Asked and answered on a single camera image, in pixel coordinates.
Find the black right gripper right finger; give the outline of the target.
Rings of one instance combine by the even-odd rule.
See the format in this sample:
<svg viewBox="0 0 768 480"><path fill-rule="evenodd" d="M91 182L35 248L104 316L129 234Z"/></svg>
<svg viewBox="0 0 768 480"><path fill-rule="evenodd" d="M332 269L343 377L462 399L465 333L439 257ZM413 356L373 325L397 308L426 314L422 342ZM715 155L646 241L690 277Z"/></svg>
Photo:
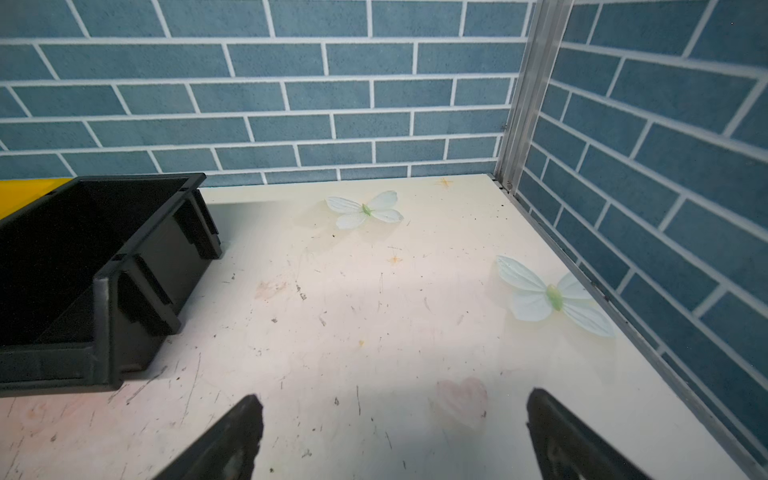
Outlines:
<svg viewBox="0 0 768 480"><path fill-rule="evenodd" d="M544 479L649 479L546 390L533 389L526 408L527 427Z"/></svg>

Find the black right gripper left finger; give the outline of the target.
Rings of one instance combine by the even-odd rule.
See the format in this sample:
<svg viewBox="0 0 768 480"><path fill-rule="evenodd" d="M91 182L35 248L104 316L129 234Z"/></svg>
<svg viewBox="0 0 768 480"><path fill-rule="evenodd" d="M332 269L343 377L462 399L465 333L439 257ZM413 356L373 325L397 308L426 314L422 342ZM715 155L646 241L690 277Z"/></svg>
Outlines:
<svg viewBox="0 0 768 480"><path fill-rule="evenodd" d="M247 395L155 479L251 479L263 432L263 406Z"/></svg>

